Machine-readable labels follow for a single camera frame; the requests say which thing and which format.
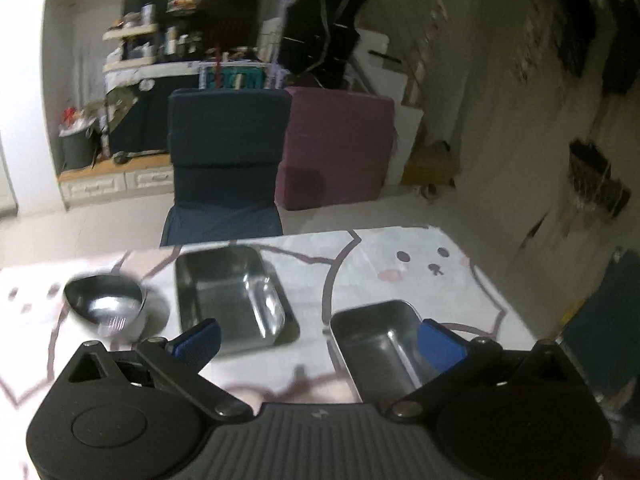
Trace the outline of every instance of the blue gripper pad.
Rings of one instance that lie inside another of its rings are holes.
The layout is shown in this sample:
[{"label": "blue gripper pad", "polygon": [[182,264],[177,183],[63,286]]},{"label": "blue gripper pad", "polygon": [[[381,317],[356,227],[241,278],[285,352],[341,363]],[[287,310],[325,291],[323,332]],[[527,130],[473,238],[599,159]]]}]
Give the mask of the blue gripper pad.
[{"label": "blue gripper pad", "polygon": [[466,341],[433,319],[425,319],[418,327],[418,351],[443,373],[466,357]]},{"label": "blue gripper pad", "polygon": [[166,350],[196,371],[202,370],[220,351],[222,332],[215,319],[205,319],[169,341]]}]

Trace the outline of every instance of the metal bowl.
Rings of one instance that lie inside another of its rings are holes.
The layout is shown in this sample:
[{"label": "metal bowl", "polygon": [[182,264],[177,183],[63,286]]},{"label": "metal bowl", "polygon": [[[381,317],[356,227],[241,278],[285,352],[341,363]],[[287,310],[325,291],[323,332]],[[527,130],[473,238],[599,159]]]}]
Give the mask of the metal bowl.
[{"label": "metal bowl", "polygon": [[69,307],[101,337],[135,342],[146,323],[146,290],[130,276],[105,272],[76,276],[66,285]]},{"label": "metal bowl", "polygon": [[438,375],[418,350],[420,321],[400,300],[332,315],[334,341],[362,402],[385,410]]},{"label": "metal bowl", "polygon": [[218,356],[276,342],[286,315],[256,249],[235,245],[181,254],[175,277],[182,330],[215,318],[222,329]]}]

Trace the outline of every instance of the pink ottoman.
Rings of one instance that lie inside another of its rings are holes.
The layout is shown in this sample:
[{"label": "pink ottoman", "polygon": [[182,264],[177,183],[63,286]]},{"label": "pink ottoman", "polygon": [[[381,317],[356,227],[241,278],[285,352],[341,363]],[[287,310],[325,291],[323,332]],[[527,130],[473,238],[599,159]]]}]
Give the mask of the pink ottoman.
[{"label": "pink ottoman", "polygon": [[288,210],[378,198],[394,143],[391,99],[322,88],[292,95],[276,204]]}]

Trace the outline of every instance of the cartoon print tablecloth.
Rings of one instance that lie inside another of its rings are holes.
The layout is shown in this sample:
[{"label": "cartoon print tablecloth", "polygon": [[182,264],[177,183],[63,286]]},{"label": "cartoon print tablecloth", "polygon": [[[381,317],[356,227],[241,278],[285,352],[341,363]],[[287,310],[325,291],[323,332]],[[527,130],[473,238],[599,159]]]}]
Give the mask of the cartoon print tablecloth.
[{"label": "cartoon print tablecloth", "polygon": [[[174,261],[181,252],[236,241],[130,251],[91,259],[0,270],[0,471],[35,480],[24,444],[28,424],[78,345],[95,335],[69,314],[62,289],[76,274],[120,269],[149,290],[144,336],[180,332]],[[534,343],[519,316],[444,232],[382,228],[251,240],[274,274],[295,318],[294,342],[214,360],[201,375],[254,409],[265,400],[353,402],[351,383],[332,351],[331,314],[390,299],[411,303],[466,338],[488,335],[505,348]],[[117,343],[105,342],[110,349]]]}]

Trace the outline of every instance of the white cabinet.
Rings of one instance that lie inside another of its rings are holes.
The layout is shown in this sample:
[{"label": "white cabinet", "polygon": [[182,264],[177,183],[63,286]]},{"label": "white cabinet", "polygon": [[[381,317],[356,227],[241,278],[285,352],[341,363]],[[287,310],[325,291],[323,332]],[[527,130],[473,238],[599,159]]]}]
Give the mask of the white cabinet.
[{"label": "white cabinet", "polygon": [[171,167],[129,171],[124,178],[130,190],[164,187],[169,192],[174,188],[174,170]]},{"label": "white cabinet", "polygon": [[63,182],[60,184],[60,190],[65,202],[77,203],[109,198],[114,194],[125,192],[127,185],[124,174],[115,173],[97,178]]}]

